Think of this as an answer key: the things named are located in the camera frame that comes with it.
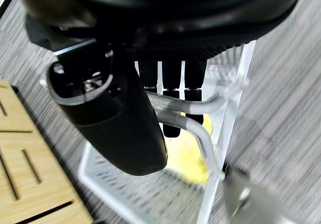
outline wooden board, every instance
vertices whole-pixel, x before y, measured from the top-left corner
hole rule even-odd
[[[0,80],[0,223],[92,223],[10,85]]]

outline metal rack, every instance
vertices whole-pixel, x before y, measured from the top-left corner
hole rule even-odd
[[[214,83],[207,85],[205,78],[203,93],[207,95],[203,96],[204,102],[148,94],[160,122],[183,128],[198,141],[209,169],[209,179],[203,190],[187,185],[166,171],[147,176],[128,175],[105,160],[89,142],[78,170],[80,181],[129,223],[207,223],[218,183],[224,179],[220,170],[232,135],[242,88],[247,83],[254,47],[255,41],[242,47],[238,64],[208,64],[206,74],[215,72],[216,77],[213,78]],[[209,136],[201,124],[175,111],[209,114],[214,123],[212,134]]]

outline curved metal rod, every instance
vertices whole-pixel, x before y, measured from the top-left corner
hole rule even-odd
[[[211,175],[214,173],[220,180],[225,178],[225,173],[219,168],[216,161],[211,137],[200,123],[177,114],[174,111],[155,109],[155,112],[159,122],[190,132],[199,145],[205,163],[209,169],[209,174]]]
[[[217,92],[210,100],[204,102],[181,100],[152,92],[147,92],[147,95],[151,105],[155,109],[168,109],[187,114],[202,115],[217,110],[247,85],[247,79],[239,80],[237,83],[231,83],[226,87],[225,91]]]

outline gray carpet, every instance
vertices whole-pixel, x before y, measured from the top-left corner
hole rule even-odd
[[[304,223],[321,223],[321,0],[300,0],[291,16],[258,40],[228,159]],[[0,78],[20,98],[95,218],[123,223],[77,180],[84,139],[38,84],[51,52],[28,42],[25,12],[13,0],[0,19]],[[210,223],[227,223],[218,190]]]

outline yellow sponge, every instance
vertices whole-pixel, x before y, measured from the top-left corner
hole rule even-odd
[[[211,134],[212,122],[208,115],[204,115],[203,127]],[[209,177],[208,169],[193,135],[181,130],[177,138],[166,138],[166,147],[166,169],[176,172],[187,183],[206,184]]]

